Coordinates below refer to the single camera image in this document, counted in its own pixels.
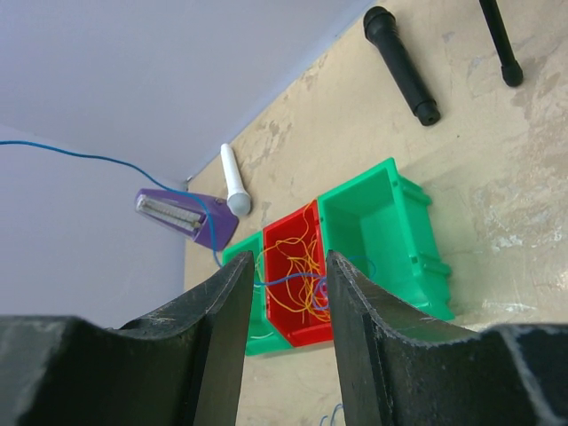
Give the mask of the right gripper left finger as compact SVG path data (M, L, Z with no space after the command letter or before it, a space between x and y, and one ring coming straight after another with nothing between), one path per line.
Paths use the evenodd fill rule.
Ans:
M254 274L243 252L117 329L2 317L2 424L235 424Z

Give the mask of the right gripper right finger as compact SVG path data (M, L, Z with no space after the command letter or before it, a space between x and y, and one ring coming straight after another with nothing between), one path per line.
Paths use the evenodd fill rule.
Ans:
M335 251L327 290L347 424L566 424L566 325L458 327L375 285Z

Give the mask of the green bin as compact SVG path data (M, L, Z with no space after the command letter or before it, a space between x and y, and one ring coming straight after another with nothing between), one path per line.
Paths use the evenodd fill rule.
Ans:
M451 269L438 252L430 204L389 158L319 196L323 245L413 307L452 320Z
M290 350L291 343L276 329L267 318L266 286L257 285L264 282L264 260L261 252L264 249L263 234L257 232L248 238L224 249L222 253L223 264L231 261L244 251L251 251L255 259L255 277L253 296L248 323L248 337L245 354L256 356L277 351Z

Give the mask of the red bin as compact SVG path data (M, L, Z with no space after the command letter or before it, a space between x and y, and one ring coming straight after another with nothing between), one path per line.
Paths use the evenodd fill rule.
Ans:
M268 320L294 348L332 341L318 203L266 226L263 239Z

